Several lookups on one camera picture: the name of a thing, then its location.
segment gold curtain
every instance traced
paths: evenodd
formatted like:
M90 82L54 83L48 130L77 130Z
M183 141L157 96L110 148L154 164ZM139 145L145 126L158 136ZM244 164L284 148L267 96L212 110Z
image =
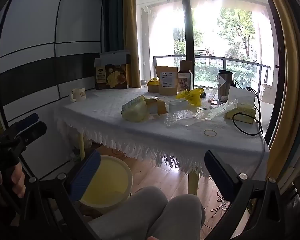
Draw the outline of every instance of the gold curtain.
M300 33L287 0L273 2L281 21L286 54L285 94L267 165L267 176L277 179L300 123Z
M130 86L140 88L136 0L123 0L123 42L131 54Z

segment silver bolt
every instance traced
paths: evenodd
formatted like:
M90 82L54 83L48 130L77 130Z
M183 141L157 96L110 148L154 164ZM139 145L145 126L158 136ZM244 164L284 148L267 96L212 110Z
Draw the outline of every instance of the silver bolt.
M245 173L240 173L239 178L242 179L242 180L246 180L248 178L248 175L245 174Z
M275 179L274 179L274 178L269 178L269 181L270 181L271 183L275 183Z
M34 183L36 180L37 180L37 179L36 179L35 177L31 177L31 178L29 179L29 182L30 182L30 183Z
M60 173L57 178L60 179L60 180L63 180L63 179L66 178L66 176L67 176L66 174Z

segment mug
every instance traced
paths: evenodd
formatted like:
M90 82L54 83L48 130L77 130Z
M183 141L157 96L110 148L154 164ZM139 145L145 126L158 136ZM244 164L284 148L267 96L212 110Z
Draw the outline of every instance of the mug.
M70 93L70 101L83 101L86 99L86 90L84 88L74 88Z

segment white tablecloth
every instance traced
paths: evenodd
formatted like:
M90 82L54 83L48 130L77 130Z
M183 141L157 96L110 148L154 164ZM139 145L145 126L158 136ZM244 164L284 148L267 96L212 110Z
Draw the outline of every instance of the white tablecloth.
M201 176L209 175L204 165L207 150L217 153L236 172L251 175L265 149L254 179L265 178L269 149L260 136L243 134L233 125L232 120L224 120L223 117L188 127L166 126L163 122L165 115L140 123L124 120L121 116L122 105L140 95L174 99L148 93L146 89L90 90L87 91L85 101L69 103L56 110L58 129L65 133L66 125L70 125L84 132L88 139L121 150L128 157L141 160L151 158L158 166L165 157L170 166L186 173L195 171L197 167ZM237 123L249 133L258 131L256 124ZM206 129L216 131L217 135L208 137L204 134Z

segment person's leg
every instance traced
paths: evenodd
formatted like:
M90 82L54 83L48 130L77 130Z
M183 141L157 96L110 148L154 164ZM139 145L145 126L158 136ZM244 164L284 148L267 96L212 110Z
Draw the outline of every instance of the person's leg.
M199 240L205 220L199 198L192 194L171 199L161 216L150 228L147 237L159 240Z
M89 225L102 240L146 238L146 233L161 215L168 200L157 187L145 187L133 194L117 209Z

